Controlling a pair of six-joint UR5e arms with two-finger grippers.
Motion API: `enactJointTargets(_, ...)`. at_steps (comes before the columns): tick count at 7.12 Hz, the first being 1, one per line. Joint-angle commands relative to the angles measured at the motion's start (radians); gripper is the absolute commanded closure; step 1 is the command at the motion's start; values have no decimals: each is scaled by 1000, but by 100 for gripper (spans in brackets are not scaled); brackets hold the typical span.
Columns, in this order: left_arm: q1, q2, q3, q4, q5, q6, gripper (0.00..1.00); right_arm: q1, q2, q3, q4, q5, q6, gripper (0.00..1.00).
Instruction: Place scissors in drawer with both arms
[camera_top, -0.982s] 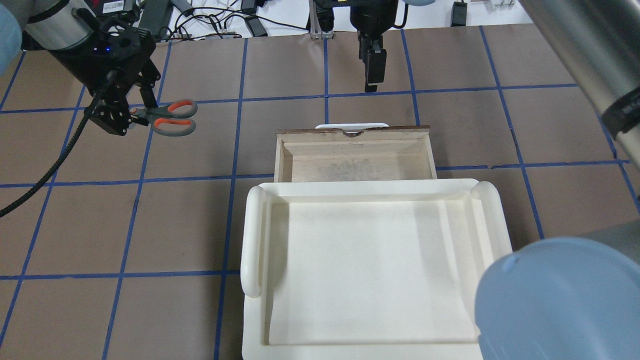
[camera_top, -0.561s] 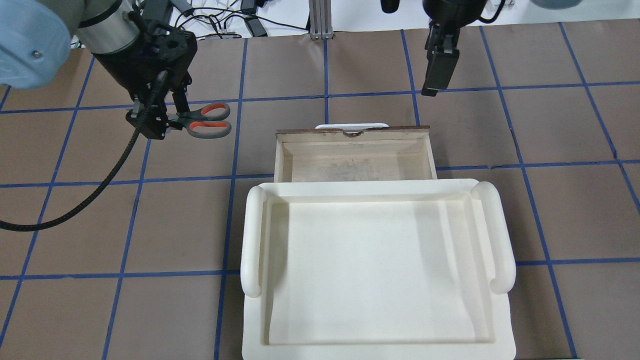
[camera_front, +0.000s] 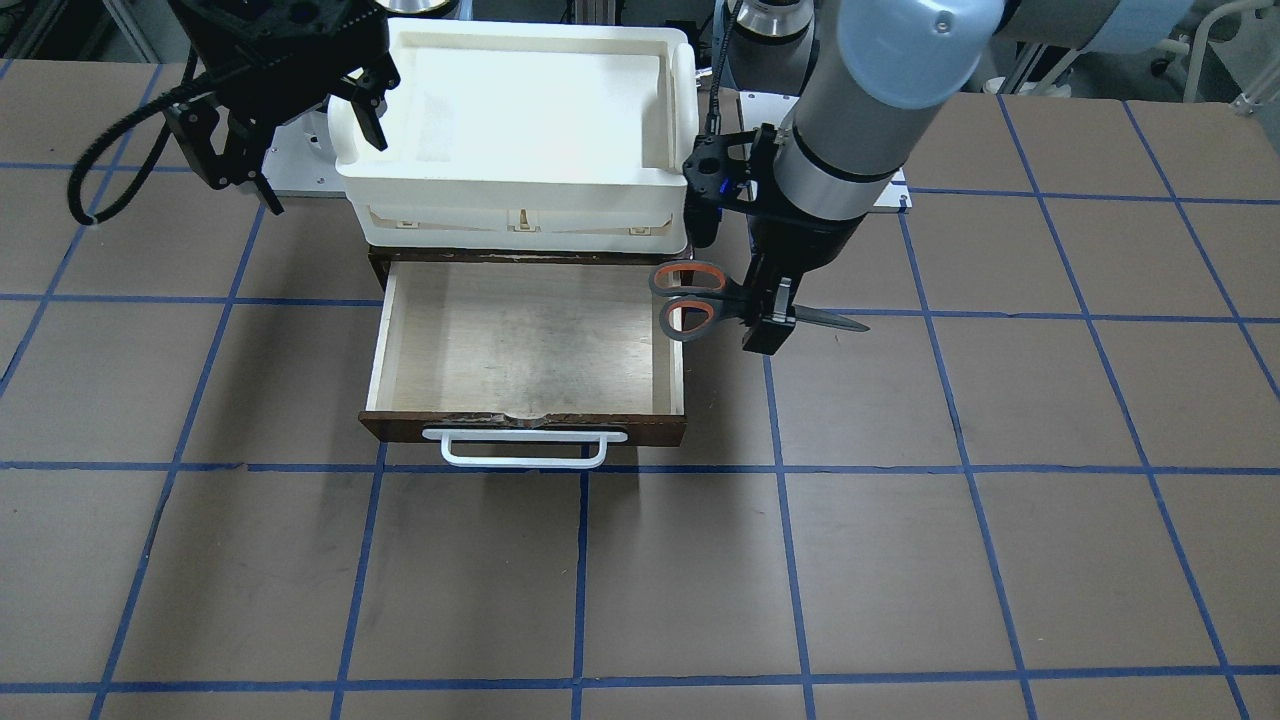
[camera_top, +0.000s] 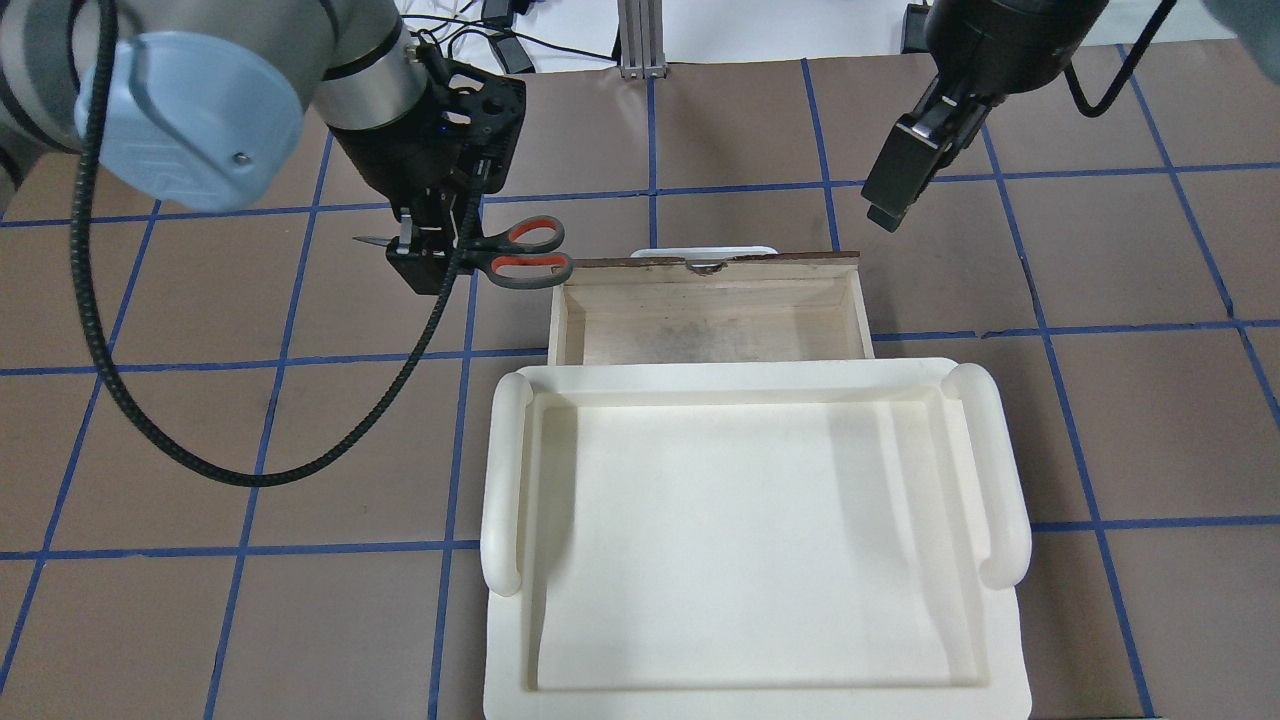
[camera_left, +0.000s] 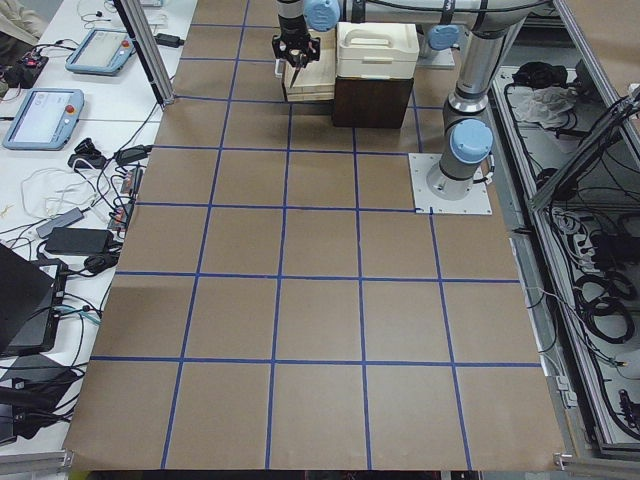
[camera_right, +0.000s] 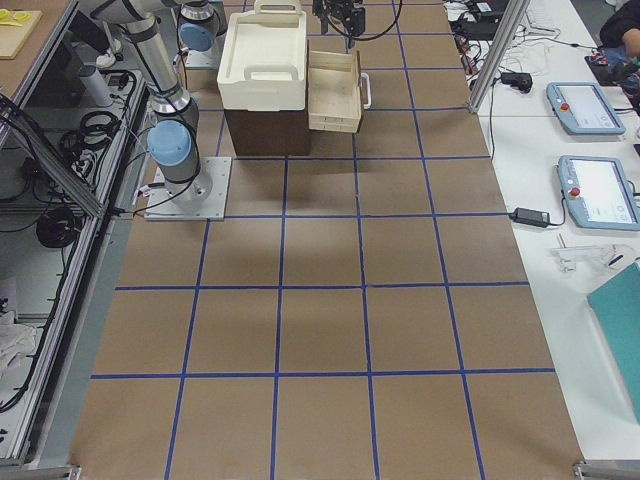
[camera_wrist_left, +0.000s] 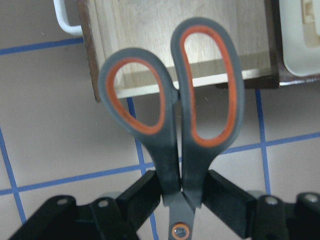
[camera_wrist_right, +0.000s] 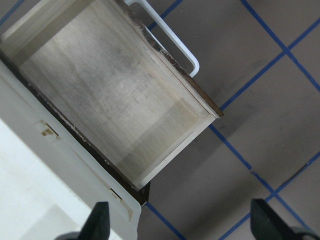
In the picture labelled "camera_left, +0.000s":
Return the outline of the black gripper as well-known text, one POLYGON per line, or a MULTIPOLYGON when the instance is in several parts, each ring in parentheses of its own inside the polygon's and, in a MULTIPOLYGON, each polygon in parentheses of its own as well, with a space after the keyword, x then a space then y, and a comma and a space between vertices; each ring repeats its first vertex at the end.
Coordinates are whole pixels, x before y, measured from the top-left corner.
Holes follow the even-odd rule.
POLYGON ((308 64, 320 60, 321 40, 309 33, 274 35, 272 49, 276 59, 284 59, 289 64, 308 64))

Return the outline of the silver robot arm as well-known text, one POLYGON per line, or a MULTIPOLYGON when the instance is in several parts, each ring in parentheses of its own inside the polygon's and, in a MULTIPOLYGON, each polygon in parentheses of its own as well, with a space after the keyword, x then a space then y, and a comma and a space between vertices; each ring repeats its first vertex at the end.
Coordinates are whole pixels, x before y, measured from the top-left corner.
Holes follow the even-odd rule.
MULTIPOLYGON (((469 32, 455 88, 445 101, 446 126, 462 118, 480 119, 487 92, 521 23, 541 1, 346 1, 338 10, 352 23, 463 25, 469 32)), ((280 33, 274 56, 300 70, 320 59, 320 39, 307 28, 302 1, 278 1, 280 33)))
POLYGON ((435 25, 427 32, 427 46, 434 51, 443 51, 457 44, 459 36, 457 25, 435 25))

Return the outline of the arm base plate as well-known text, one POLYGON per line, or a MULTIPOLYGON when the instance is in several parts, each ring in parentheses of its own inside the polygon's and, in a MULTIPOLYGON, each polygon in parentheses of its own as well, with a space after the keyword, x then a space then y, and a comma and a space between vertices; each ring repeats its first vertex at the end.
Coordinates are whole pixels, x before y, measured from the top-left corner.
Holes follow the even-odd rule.
POLYGON ((487 186, 481 170, 467 180, 453 180, 440 168, 440 154, 409 153, 414 210, 418 214, 490 216, 487 186))
POLYGON ((429 50, 425 55, 419 55, 417 65, 434 70, 453 70, 456 66, 453 49, 429 50))

